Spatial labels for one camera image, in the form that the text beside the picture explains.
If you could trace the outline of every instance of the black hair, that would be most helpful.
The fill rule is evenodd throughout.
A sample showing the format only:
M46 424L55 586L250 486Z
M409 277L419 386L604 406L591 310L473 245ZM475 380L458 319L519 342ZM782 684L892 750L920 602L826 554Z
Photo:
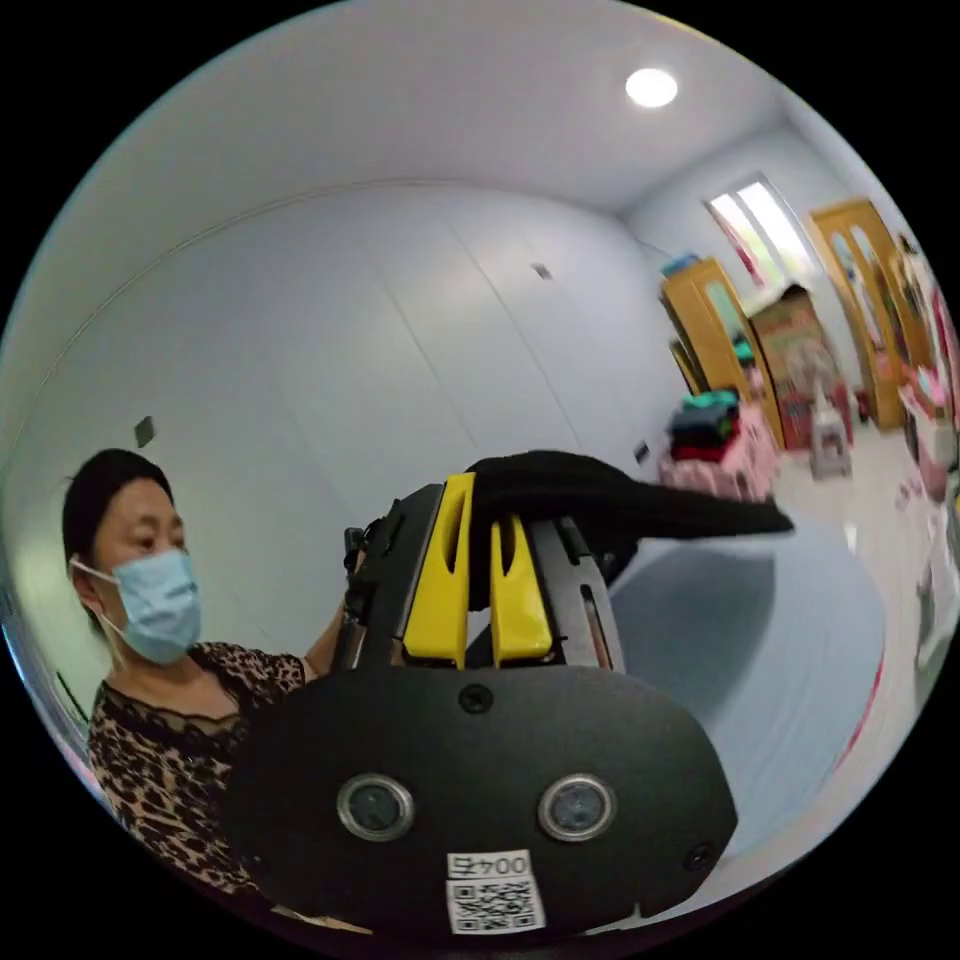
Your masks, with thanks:
M153 480L173 502L163 471L130 450L101 450L77 471L63 499L63 553L68 568L74 556L88 567L95 566L93 544L110 501L134 480ZM96 616L90 610L86 613L91 626L102 633Z

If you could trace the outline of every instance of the white tile floor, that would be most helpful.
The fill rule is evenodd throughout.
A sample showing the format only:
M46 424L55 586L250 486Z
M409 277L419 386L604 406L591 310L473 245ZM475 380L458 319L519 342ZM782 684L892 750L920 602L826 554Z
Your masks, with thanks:
M881 435L872 426L858 427L854 441L851 477L817 482L808 455L784 455L776 498L788 513L802 512L835 525L883 597L887 615L883 673L862 732L817 802L791 826L757 852L721 861L696 896L647 922L733 896L794 863L829 836L892 761L939 672L944 649L922 680L916 679L914 670L920 629L916 586L929 547L928 519L936 508L922 494L913 493L902 508L897 506L901 483L919 480L902 433Z

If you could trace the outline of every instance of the woman's ear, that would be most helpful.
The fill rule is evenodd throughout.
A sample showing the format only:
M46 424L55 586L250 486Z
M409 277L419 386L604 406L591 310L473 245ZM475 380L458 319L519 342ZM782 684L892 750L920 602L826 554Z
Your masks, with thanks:
M70 558L70 581L73 583L73 589L76 590L80 602L93 614L98 617L103 616L103 601L94 589L93 577L86 570L82 570L74 563L80 562L80 557L74 554Z

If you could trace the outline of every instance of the surgical mask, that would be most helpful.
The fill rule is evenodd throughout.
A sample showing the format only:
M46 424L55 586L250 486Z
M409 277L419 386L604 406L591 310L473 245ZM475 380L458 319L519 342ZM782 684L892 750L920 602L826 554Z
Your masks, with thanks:
M127 629L106 617L131 650L152 663L179 660L200 636L200 596L193 564L182 550L141 557L116 567L113 576L77 560L73 566L116 584L127 611Z

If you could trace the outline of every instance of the window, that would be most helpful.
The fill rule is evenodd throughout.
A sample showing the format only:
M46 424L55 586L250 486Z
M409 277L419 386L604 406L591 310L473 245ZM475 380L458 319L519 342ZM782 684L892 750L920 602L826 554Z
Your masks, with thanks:
M758 287L800 280L814 269L799 225L763 179L721 194L707 204Z

